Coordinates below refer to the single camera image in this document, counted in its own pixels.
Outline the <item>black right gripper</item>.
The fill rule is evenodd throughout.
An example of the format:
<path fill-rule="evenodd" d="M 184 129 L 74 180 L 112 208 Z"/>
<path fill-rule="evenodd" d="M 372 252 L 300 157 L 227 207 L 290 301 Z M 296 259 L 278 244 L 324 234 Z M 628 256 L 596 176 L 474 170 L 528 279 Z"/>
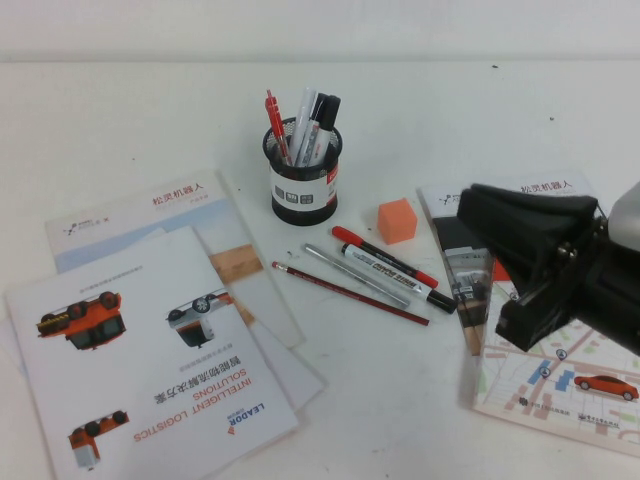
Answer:
<path fill-rule="evenodd" d="M 518 292 L 501 308 L 499 336 L 528 351 L 577 319 L 639 353 L 639 253 L 610 239 L 607 219 L 594 219 L 597 208 L 589 195 L 534 195 L 484 184 L 463 190 L 457 217 Z"/>

